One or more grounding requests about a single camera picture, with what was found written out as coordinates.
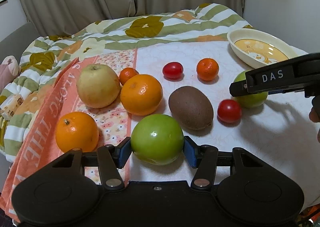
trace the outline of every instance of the red fruit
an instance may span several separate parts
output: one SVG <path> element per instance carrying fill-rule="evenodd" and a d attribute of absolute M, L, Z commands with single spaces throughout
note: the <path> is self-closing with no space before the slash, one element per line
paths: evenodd
<path fill-rule="evenodd" d="M 241 118 L 242 109 L 235 100 L 223 100 L 218 106 L 217 116 L 223 122 L 234 123 Z"/>
<path fill-rule="evenodd" d="M 183 73 L 183 66 L 178 62 L 171 62 L 163 67 L 162 73 L 166 78 L 179 79 Z"/>

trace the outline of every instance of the hand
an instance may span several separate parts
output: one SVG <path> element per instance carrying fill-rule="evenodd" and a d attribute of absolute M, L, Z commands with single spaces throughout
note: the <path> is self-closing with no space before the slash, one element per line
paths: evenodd
<path fill-rule="evenodd" d="M 313 107 L 311 109 L 311 112 L 309 113 L 309 119 L 312 122 L 320 122 L 320 118 Z M 320 130 L 318 132 L 318 142 L 320 142 Z"/>

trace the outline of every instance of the bed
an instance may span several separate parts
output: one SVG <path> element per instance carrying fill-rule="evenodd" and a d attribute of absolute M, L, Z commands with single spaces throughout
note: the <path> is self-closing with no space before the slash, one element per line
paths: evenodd
<path fill-rule="evenodd" d="M 1 102 L 11 94 L 24 99 L 1 128 L 1 152 L 13 162 L 0 198 L 1 208 L 17 220 L 10 202 L 14 187 L 62 154 L 54 139 L 61 115 L 71 111 L 90 114 L 100 128 L 98 146 L 117 145 L 141 119 L 128 114 L 119 100 L 102 109 L 86 107 L 76 93 L 76 79 L 83 67 L 101 63 L 117 74 L 125 67 L 134 67 L 141 74 L 153 75 L 164 90 L 164 101 L 156 113 L 170 114 L 168 97 L 184 85 L 205 93 L 216 111 L 221 100 L 230 98 L 228 88 L 235 76 L 250 69 L 235 56 L 226 38 L 228 31 L 243 27 L 252 28 L 231 9 L 202 4 L 195 10 L 97 21 L 69 37 L 48 36 L 33 41 L 21 57 L 20 76 L 0 96 Z M 195 76 L 195 64 L 204 57 L 212 57 L 220 65 L 218 80 L 208 84 Z M 163 78 L 162 67 L 170 61 L 183 64 L 183 80 Z M 213 127 L 202 132 L 184 129 L 184 133 L 197 144 L 211 144 L 219 150 L 231 151 L 235 146 L 247 149 L 301 186 L 305 208 L 320 202 L 320 146 L 316 125 L 308 120 L 310 109 L 311 102 L 303 93 L 273 95 L 263 106 L 244 110 L 237 126 L 222 125 L 215 116 Z M 126 182 L 186 179 L 190 183 L 194 173 L 182 155 L 164 167 L 131 156 L 120 170 Z M 86 168 L 85 175 L 100 183 L 96 168 Z M 227 175 L 228 169 L 222 168 L 215 183 Z"/>

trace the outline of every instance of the screw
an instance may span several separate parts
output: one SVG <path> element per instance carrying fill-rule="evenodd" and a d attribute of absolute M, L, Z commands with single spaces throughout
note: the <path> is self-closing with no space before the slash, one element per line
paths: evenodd
<path fill-rule="evenodd" d="M 199 187 L 205 187 L 205 186 L 207 186 L 207 185 L 210 184 L 209 180 L 204 179 L 204 178 L 196 179 L 196 180 L 194 180 L 193 183 L 194 183 L 196 186 L 199 186 Z"/>
<path fill-rule="evenodd" d="M 110 187 L 116 187 L 121 185 L 122 181 L 120 179 L 117 178 L 112 178 L 106 181 L 106 185 L 110 186 Z"/>

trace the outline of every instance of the tangerine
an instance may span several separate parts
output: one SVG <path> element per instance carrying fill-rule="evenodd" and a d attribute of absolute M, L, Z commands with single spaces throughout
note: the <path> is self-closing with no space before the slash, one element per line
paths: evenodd
<path fill-rule="evenodd" d="M 120 83 L 124 85 L 125 82 L 127 82 L 130 78 L 138 74 L 139 74 L 138 71 L 135 70 L 134 68 L 126 67 L 120 72 L 120 75 L 119 75 Z"/>
<path fill-rule="evenodd" d="M 163 97 L 160 82 L 151 75 L 138 74 L 121 89 L 120 99 L 127 112 L 144 116 L 153 113 Z"/>
<path fill-rule="evenodd" d="M 60 118 L 56 127 L 56 142 L 62 152 L 81 148 L 91 152 L 99 140 L 99 129 L 94 119 L 86 113 L 72 112 Z"/>
<path fill-rule="evenodd" d="M 204 58 L 197 64 L 197 74 L 203 81 L 213 80 L 219 73 L 219 65 L 212 58 Z"/>

